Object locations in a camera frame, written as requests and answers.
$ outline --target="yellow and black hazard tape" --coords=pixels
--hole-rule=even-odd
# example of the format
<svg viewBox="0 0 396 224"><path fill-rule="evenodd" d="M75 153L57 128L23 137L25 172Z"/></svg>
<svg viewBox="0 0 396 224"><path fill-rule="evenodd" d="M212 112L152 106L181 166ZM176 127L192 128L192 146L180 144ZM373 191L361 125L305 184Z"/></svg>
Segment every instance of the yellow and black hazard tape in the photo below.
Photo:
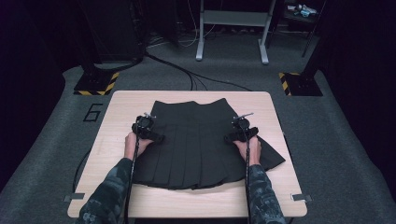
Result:
<svg viewBox="0 0 396 224"><path fill-rule="evenodd" d="M105 91L74 91L75 95L109 95L111 90L114 88L117 77L119 77L120 73L116 73L111 77L110 82L107 85Z"/></svg>
<svg viewBox="0 0 396 224"><path fill-rule="evenodd" d="M286 81L286 74L299 76L299 73L279 73L280 81L282 82L283 91L286 95L291 95L290 87L288 82Z"/></svg>

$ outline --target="black curtain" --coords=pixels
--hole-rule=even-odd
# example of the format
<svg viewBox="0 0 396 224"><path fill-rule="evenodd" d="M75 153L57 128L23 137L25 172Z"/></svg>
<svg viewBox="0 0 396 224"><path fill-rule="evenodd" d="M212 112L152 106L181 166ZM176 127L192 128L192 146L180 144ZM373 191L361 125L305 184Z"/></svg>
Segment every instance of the black curtain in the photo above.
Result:
<svg viewBox="0 0 396 224"><path fill-rule="evenodd" d="M329 1L321 38L303 75L322 70L369 158L396 200L393 96L396 16L391 1Z"/></svg>
<svg viewBox="0 0 396 224"><path fill-rule="evenodd" d="M2 189L59 101L63 72L98 56L77 1L3 1L0 26Z"/></svg>

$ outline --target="black cable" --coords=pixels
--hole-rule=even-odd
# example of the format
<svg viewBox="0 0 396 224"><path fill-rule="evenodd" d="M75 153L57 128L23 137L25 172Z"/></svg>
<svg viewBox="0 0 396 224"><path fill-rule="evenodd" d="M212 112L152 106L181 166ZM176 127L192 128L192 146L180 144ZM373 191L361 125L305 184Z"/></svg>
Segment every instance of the black cable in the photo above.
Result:
<svg viewBox="0 0 396 224"><path fill-rule="evenodd" d="M199 79L199 78L197 78L197 80L198 80L199 82L201 82L201 85L203 85L204 88L205 88L205 90L207 91L207 86L204 84L204 82L202 82L201 79Z"/></svg>
<svg viewBox="0 0 396 224"><path fill-rule="evenodd" d="M245 132L244 132L244 136L245 136L245 139L247 141L247 159L246 159L247 167L246 167L246 178L245 178L245 192L246 192L246 195L247 195L247 215L248 215L247 223L250 224L251 223L251 221L250 221L250 218L251 218L251 215L250 215L250 194L249 194L249 190L248 190L248 167L250 165L249 164L249 160L250 160L250 143L249 143L249 139L247 137L247 134Z"/></svg>
<svg viewBox="0 0 396 224"><path fill-rule="evenodd" d="M76 188L77 188L76 182L77 182L77 175L78 175L79 168L81 167L81 164L85 161L85 159L87 158L87 156L90 154L91 150L92 150L92 148L90 148L90 150L88 150L88 151L85 153L84 157L82 158L82 160L81 160L81 161L79 162L79 164L78 164L77 170L76 170L76 172L75 172L75 177L74 177L74 179L73 179L73 189L72 189L73 193L76 193Z"/></svg>
<svg viewBox="0 0 396 224"><path fill-rule="evenodd" d="M198 91L198 85L197 85L197 82L195 81L195 79L194 79L194 78L193 78L192 80L194 81L194 84L195 84L195 90L196 90L196 91Z"/></svg>
<svg viewBox="0 0 396 224"><path fill-rule="evenodd" d="M190 77L190 76L201 77L201 78L204 78L204 79L207 79L207 80L210 80L210 81L219 82L219 83L228 84L228 85L233 85L233 86L239 87L239 88L241 88L241 89L244 89L244 90L246 90L246 91L253 91L253 90L251 90L251 89L248 89L248 88L246 88L246 87L240 86L240 85L235 84L235 83L232 83L232 82L216 80L216 79L214 79L214 78L204 77L204 76L195 74L195 73L193 73L193 72L191 72L191 71L189 71L189 70L187 70L187 69L185 69L185 68L182 68L182 67L180 67L180 66L178 66L178 65L176 65L176 64L174 64L174 63L169 63L169 62L167 62L167 61L164 61L164 60L162 60L162 59L159 59L159 58L157 58L157 57L155 57L155 56L149 54L148 52L146 52L145 55L146 55L147 57L149 57L150 59L152 59L152 60L155 60L155 61L160 62L160 63L164 63L164 64L169 65L169 66L171 66L171 67L174 67L174 68L176 68L176 69L178 69L178 70L180 70L180 71L183 71L183 72L186 73L189 77Z"/></svg>
<svg viewBox="0 0 396 224"><path fill-rule="evenodd" d="M137 120L136 120L136 141L134 144L134 157L132 158L132 168L131 168L131 177L129 180L128 190L126 192L125 206L124 206L124 223L128 224L128 210L129 210L129 201L131 199L131 191L132 191L132 182L134 178L134 162L137 158L137 151L139 150L139 136L137 135Z"/></svg>
<svg viewBox="0 0 396 224"><path fill-rule="evenodd" d="M192 85L192 82L194 82L195 83L195 88L197 88L197 83L195 82L195 79L191 76L191 75L189 75L189 77L190 77L190 80L191 80L191 87L190 87L190 91L192 91L192 87L193 87L193 85Z"/></svg>

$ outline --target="light wooden tabletop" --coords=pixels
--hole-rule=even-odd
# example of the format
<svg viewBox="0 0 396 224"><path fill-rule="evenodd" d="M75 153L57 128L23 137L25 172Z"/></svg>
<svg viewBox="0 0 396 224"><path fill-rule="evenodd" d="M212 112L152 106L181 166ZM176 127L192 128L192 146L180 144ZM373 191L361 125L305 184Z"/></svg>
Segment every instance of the light wooden tabletop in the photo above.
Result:
<svg viewBox="0 0 396 224"><path fill-rule="evenodd" d="M72 200L70 217L78 217L108 171L123 157L125 136L139 115L150 112L154 102L183 103L195 101L209 104L225 98L238 115L249 116L251 126L259 128L259 136L267 141L286 161L267 172L285 217L302 217L307 210L302 201L291 194L300 194L294 167L276 116L273 101L264 91L116 91L108 106L87 160L76 192L85 193L82 200ZM130 217L247 217L244 180L213 189L156 189L133 185L129 206Z"/></svg>

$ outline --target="electronic equipment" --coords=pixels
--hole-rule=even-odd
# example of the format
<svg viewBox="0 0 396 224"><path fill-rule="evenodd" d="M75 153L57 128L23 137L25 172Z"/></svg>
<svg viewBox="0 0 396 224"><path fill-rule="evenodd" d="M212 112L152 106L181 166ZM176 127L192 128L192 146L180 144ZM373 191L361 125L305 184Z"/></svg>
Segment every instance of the electronic equipment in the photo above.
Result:
<svg viewBox="0 0 396 224"><path fill-rule="evenodd" d="M132 125L132 132L141 139L149 139L155 143L161 143L165 135L157 134L152 131L155 119L155 116L151 116L149 113L145 112L145 116L138 116L136 118L136 123Z"/></svg>
<svg viewBox="0 0 396 224"><path fill-rule="evenodd" d="M89 24L101 63L140 63L144 57L144 29L138 22L136 1L78 0Z"/></svg>
<svg viewBox="0 0 396 224"><path fill-rule="evenodd" d="M250 129L250 122L245 119L246 116L252 114L253 113L242 115L239 117L233 117L232 125L235 128L235 132L229 133L228 135L224 136L224 140L227 143L232 143L233 141L246 142L259 132L259 129L256 127Z"/></svg>

